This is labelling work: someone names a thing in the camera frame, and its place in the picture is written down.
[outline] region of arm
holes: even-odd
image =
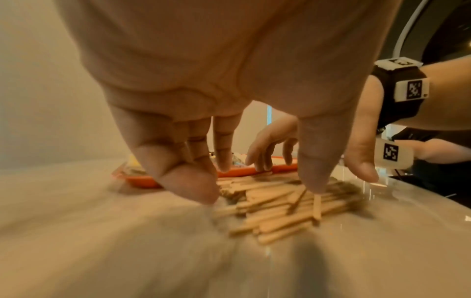
[[[427,130],[471,129],[471,55],[421,70],[430,79],[430,97],[415,117],[397,124]]]
[[[462,163],[471,161],[471,149],[442,139],[433,138],[427,142],[397,140],[399,145],[413,148],[417,159],[429,163]]]

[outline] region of white cable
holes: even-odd
[[[402,46],[404,45],[404,41],[406,40],[406,37],[409,34],[409,31],[411,30],[412,26],[416,22],[417,18],[419,17],[425,5],[427,5],[428,1],[429,0],[422,0],[422,2],[417,6],[415,11],[411,15],[411,18],[407,21],[406,26],[404,26],[404,29],[402,29],[402,32],[396,41],[396,45],[394,46],[394,50],[392,51],[393,58],[401,57],[401,50],[402,50]]]

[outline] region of qr code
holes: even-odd
[[[402,60],[401,58],[399,59],[390,59],[390,61],[392,63],[396,63],[396,64],[399,64],[399,65],[412,65],[413,63],[409,62],[409,61],[405,61],[405,60]]]
[[[399,147],[391,144],[384,144],[383,159],[396,162],[399,156]]]
[[[407,82],[407,99],[422,97],[422,80]]]

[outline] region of wall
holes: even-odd
[[[246,152],[265,125],[266,105],[253,103],[234,150]],[[0,168],[127,152],[52,0],[0,1]]]

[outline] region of blue light strip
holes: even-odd
[[[271,106],[266,107],[266,124],[267,125],[270,125],[270,123],[271,123],[272,111],[273,111],[273,109],[271,108]]]

